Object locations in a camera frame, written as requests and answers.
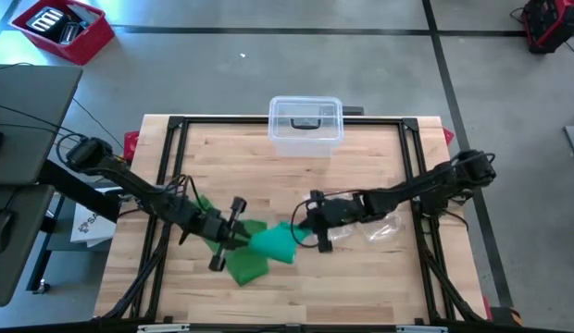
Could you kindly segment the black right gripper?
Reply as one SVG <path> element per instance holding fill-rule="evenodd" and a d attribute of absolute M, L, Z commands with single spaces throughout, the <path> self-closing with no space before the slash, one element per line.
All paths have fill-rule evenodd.
<path fill-rule="evenodd" d="M 314 233 L 318 238 L 318 251 L 331 253 L 332 242 L 328 231 L 357 222 L 363 213 L 362 202 L 355 196 L 352 199 L 328 199 L 318 190 L 310 192 L 310 200 L 316 206 L 309 210 L 309 218 L 302 220 L 297 229 L 304 233 Z"/>

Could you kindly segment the teal green elastic bandage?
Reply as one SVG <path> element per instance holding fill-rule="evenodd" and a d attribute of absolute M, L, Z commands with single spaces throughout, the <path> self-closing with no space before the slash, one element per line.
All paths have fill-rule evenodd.
<path fill-rule="evenodd" d="M 304 233 L 292 227 L 288 222 L 280 222 L 277 226 L 254 234 L 248 244 L 248 249 L 285 264 L 293 264 L 296 248 L 311 233 Z"/>

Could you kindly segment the clear plastic zip bag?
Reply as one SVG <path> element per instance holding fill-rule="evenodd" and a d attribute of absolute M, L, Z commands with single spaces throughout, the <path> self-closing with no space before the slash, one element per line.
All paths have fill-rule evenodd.
<path fill-rule="evenodd" d="M 347 197 L 346 195 L 341 195 L 341 194 L 334 194 L 334 195 L 332 195 L 331 193 L 325 193 L 325 194 L 327 195 L 328 199 L 334 199 L 334 198 L 352 199 L 350 197 Z M 304 201 L 304 208 L 306 210 L 306 216 L 304 219 L 309 218 L 309 210 L 311 208 L 314 208 L 315 206 L 316 205 L 311 202 L 310 194 L 309 194 L 309 197 L 307 199 L 305 199 L 305 201 Z M 345 225 L 345 226 L 339 227 L 339 228 L 331 228 L 328 231 L 329 239 L 331 241 L 336 241 L 336 240 L 341 240 L 341 239 L 344 239 L 346 237 L 351 236 L 353 234 L 353 230 L 354 230 L 353 225 L 354 225 L 354 223 L 349 224 L 349 225 Z"/>
<path fill-rule="evenodd" d="M 402 228 L 403 221 L 397 213 L 365 224 L 358 224 L 359 229 L 369 242 L 386 241 L 395 236 Z"/>

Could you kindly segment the dark green elastic bandage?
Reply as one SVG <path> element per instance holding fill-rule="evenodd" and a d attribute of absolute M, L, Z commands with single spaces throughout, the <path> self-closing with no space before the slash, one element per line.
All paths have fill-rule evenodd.
<path fill-rule="evenodd" d="M 205 210 L 212 207 L 215 208 L 204 195 L 199 195 L 199 200 L 201 202 L 201 204 L 198 203 L 199 206 L 202 206 Z M 244 224 L 245 230 L 251 235 L 268 228 L 266 222 L 258 220 L 246 219 L 241 220 L 241 222 Z M 213 254 L 217 252 L 217 243 L 205 239 L 204 242 Z M 261 254 L 254 253 L 247 247 L 226 252 L 225 259 L 225 268 L 227 268 L 231 277 L 240 287 L 268 273 L 268 259 Z"/>

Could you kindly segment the clear plastic storage box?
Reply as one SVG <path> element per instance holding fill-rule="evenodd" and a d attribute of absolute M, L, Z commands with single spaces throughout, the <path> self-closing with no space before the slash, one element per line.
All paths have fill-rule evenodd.
<path fill-rule="evenodd" d="M 341 144 L 340 142 L 274 142 L 277 154 L 288 157 L 330 157 L 332 151 Z"/>

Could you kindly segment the clear lid with black handle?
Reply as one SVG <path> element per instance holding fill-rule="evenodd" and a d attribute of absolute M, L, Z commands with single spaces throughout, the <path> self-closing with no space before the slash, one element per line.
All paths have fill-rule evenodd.
<path fill-rule="evenodd" d="M 268 136 L 274 142 L 340 142 L 342 101 L 330 96 L 275 96 L 268 107 Z"/>

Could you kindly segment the white printed sheet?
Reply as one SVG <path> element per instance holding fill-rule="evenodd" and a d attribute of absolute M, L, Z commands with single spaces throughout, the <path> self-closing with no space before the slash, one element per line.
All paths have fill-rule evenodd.
<path fill-rule="evenodd" d="M 88 248 L 110 240 L 115 233 L 116 224 L 86 207 L 76 204 L 70 242 L 85 243 Z"/>

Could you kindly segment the black desk support beam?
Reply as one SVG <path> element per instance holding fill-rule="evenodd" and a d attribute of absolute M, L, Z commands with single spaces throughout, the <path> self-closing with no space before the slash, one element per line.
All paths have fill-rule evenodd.
<path fill-rule="evenodd" d="M 41 184 L 52 185 L 70 200 L 83 205 L 92 212 L 117 222 L 119 202 L 106 197 L 102 192 L 71 175 L 65 168 L 46 160 L 37 178 Z"/>

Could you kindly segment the dark desk leg with caster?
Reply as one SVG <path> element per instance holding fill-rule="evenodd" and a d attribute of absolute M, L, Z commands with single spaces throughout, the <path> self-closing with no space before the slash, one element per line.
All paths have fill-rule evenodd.
<path fill-rule="evenodd" d="M 31 276 L 26 287 L 26 291 L 31 291 L 33 294 L 44 294 L 50 290 L 50 285 L 44 280 L 44 272 L 52 254 L 52 251 L 48 250 L 47 247 L 51 240 L 51 235 L 55 230 L 57 218 L 60 213 L 63 201 L 63 198 L 59 198 L 56 201 L 56 209 L 54 212 L 50 210 L 46 211 L 44 221 L 40 228 L 40 231 L 45 234 L 44 241 L 38 253 L 38 257 L 36 259 L 33 270 L 31 271 Z"/>

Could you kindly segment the grey desk top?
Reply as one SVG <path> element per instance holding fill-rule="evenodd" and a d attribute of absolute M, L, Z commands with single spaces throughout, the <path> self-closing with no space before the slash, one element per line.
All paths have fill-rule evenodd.
<path fill-rule="evenodd" d="M 0 307 L 13 297 L 54 192 L 51 185 L 0 187 L 0 209 L 13 212 L 8 245 L 0 252 Z"/>
<path fill-rule="evenodd" d="M 0 65 L 0 185 L 37 180 L 81 74 L 77 67 Z"/>

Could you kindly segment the black computer mouse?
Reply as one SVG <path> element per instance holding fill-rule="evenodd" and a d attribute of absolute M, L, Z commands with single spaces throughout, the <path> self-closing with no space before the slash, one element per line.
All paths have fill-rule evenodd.
<path fill-rule="evenodd" d="M 0 209 L 0 253 L 3 252 L 9 244 L 13 219 L 13 211 L 9 209 Z"/>

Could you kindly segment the black and silver device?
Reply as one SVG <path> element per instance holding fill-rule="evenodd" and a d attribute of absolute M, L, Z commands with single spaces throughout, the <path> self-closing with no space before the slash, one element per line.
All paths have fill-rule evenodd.
<path fill-rule="evenodd" d="M 70 45 L 85 30 L 84 22 L 69 22 L 62 29 L 58 43 Z"/>

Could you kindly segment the grey sheet in crate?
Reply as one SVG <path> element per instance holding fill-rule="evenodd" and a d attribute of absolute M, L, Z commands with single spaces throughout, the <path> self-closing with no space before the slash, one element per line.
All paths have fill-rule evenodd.
<path fill-rule="evenodd" d="M 92 10 L 87 9 L 84 6 L 79 6 L 79 5 L 68 5 L 68 8 L 76 15 L 78 16 L 81 21 L 87 23 L 87 24 L 92 24 L 94 23 L 96 20 L 98 20 L 100 18 L 99 14 L 96 14 L 95 12 L 93 12 Z"/>

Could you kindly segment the black device with white stripes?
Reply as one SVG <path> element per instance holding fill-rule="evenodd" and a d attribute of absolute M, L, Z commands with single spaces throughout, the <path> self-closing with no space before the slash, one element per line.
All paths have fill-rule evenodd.
<path fill-rule="evenodd" d="M 62 11 L 51 6 L 44 6 L 27 20 L 26 26 L 37 33 L 48 33 L 68 22 L 68 16 Z"/>

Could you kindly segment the black aluminium table frame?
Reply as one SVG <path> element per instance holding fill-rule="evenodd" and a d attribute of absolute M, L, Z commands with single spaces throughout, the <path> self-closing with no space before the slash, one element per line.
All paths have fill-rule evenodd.
<path fill-rule="evenodd" d="M 236 196 L 244 217 L 275 225 L 303 217 L 313 189 L 389 187 L 409 172 L 449 157 L 438 117 L 352 117 L 331 158 L 277 156 L 268 123 L 258 117 L 191 117 L 175 129 L 185 140 L 181 169 L 218 209 Z M 293 265 L 271 262 L 268 273 L 239 286 L 227 272 L 212 272 L 206 244 L 182 240 L 173 229 L 156 314 L 184 323 L 411 324 L 428 310 L 408 204 L 396 212 L 402 226 L 388 240 L 367 241 L 356 229 L 332 253 L 299 249 Z"/>

